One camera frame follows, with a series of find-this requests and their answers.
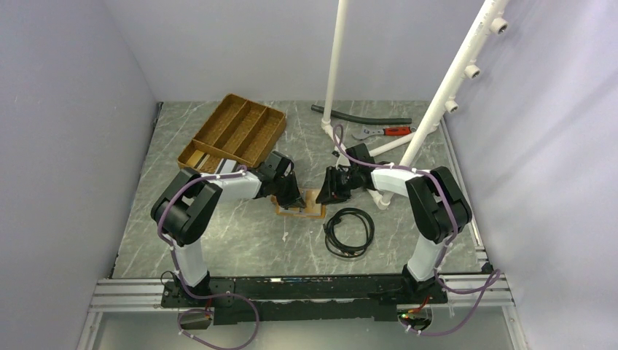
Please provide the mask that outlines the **white card stack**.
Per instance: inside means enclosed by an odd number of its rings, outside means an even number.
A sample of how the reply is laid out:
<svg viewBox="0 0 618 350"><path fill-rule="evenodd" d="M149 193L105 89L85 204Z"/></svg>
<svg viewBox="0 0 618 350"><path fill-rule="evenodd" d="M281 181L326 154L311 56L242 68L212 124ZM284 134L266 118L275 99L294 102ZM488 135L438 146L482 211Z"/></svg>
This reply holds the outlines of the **white card stack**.
<svg viewBox="0 0 618 350"><path fill-rule="evenodd" d="M216 157L204 153L200 150L195 150L187 161L187 166L199 171L200 173L215 174L217 172L225 172L225 162L229 161L227 158Z"/></svg>

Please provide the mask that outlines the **woven brown organizer tray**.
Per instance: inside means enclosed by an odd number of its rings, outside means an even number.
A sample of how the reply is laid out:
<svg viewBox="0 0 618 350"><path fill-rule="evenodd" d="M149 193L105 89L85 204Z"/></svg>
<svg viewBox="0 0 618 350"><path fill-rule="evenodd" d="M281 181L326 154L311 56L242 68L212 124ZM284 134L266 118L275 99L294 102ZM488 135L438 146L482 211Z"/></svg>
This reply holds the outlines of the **woven brown organizer tray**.
<svg viewBox="0 0 618 350"><path fill-rule="evenodd" d="M249 168L258 166L273 150L286 128L286 114L264 104L226 95L177 158L180 169L200 150Z"/></svg>

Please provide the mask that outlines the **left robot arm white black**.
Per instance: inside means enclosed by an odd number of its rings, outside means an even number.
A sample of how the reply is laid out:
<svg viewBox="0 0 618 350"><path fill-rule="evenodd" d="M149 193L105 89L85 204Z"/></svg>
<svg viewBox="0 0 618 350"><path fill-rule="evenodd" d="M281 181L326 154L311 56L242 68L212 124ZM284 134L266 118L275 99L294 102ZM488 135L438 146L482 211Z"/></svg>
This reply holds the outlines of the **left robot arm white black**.
<svg viewBox="0 0 618 350"><path fill-rule="evenodd" d="M304 208L294 173L294 161L272 151L255 168L238 166L231 173L207 174L183 168L150 211L158 236L171 249L181 297L200 306L209 296L210 272L200 238L219 203L273 196L284 208Z"/></svg>

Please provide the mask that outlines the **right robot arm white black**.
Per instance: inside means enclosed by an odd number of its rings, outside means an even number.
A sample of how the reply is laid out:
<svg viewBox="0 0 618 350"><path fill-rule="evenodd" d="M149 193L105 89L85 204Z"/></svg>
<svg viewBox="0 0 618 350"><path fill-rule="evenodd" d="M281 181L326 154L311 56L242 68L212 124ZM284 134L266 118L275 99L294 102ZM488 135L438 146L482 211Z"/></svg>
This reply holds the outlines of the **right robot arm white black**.
<svg viewBox="0 0 618 350"><path fill-rule="evenodd" d="M409 276L402 294L418 303L429 294L428 280L435 277L443 249L472 220L472 209L451 171L440 166L430 171L376 164L364 143L345 151L349 166L326 168L316 203L328 205L350 199L359 188L391 192L408 198L416 228L421 234L412 257L404 266Z"/></svg>

